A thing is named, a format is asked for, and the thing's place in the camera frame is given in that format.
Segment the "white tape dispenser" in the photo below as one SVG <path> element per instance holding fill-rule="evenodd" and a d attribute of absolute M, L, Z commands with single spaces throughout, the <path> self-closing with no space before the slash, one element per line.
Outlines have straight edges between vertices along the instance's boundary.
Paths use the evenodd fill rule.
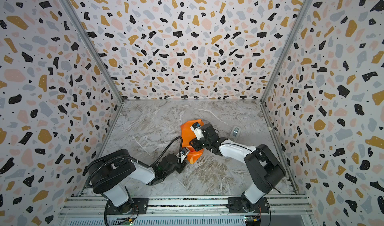
<path fill-rule="evenodd" d="M 240 133 L 241 133 L 241 128 L 238 127 L 238 126 L 234 126 L 233 129 L 232 129 L 232 132 L 231 132 L 231 134 L 230 134 L 231 139 L 232 139 L 233 141 L 236 141 L 237 138 L 240 136 Z"/>

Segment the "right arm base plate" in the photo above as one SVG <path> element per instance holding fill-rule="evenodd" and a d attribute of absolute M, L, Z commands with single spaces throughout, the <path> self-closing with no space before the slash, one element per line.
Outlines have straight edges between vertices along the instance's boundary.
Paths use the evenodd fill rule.
<path fill-rule="evenodd" d="M 251 203 L 245 196 L 229 197 L 226 207 L 231 214 L 249 213 L 269 213 L 270 207 L 265 197 L 260 198 L 256 203 Z"/>

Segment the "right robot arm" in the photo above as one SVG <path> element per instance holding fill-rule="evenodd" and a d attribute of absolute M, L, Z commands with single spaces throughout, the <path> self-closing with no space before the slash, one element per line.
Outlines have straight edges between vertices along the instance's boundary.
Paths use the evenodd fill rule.
<path fill-rule="evenodd" d="M 189 144 L 195 151 L 206 149 L 215 155 L 232 158 L 244 163 L 253 183 L 242 193 L 240 202 L 244 210 L 254 211 L 259 201 L 286 176 L 286 171 L 270 148 L 265 144 L 245 146 L 220 137 L 211 125 L 193 123 Z"/>

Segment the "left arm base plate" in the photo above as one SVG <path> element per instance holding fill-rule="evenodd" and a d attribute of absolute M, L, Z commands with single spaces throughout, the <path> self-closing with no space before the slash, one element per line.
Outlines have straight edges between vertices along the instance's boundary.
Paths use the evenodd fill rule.
<path fill-rule="evenodd" d="M 149 198 L 130 198 L 126 203 L 116 207 L 107 200 L 105 215 L 145 215 L 149 205 Z"/>

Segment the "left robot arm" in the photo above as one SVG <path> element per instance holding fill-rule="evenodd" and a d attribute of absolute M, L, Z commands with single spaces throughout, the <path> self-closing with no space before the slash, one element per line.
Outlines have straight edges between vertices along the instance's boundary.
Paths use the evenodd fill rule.
<path fill-rule="evenodd" d="M 190 150 L 182 148 L 179 155 L 169 154 L 160 162 L 149 166 L 131 157 L 126 149 L 101 157 L 88 165 L 86 188 L 101 194 L 115 207 L 130 205 L 133 200 L 122 181 L 132 178 L 148 186 L 163 182 L 173 172 L 181 173 L 187 165 Z"/>

